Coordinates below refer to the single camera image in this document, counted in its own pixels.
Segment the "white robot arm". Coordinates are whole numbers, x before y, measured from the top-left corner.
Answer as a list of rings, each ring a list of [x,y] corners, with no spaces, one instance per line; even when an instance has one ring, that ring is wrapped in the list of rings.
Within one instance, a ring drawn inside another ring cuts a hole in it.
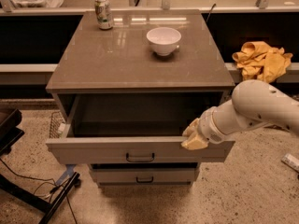
[[[254,130],[267,124],[299,136],[299,102],[274,86],[251,79],[239,83],[232,98],[212,106],[183,132],[181,146],[188,150],[221,144],[233,133]]]

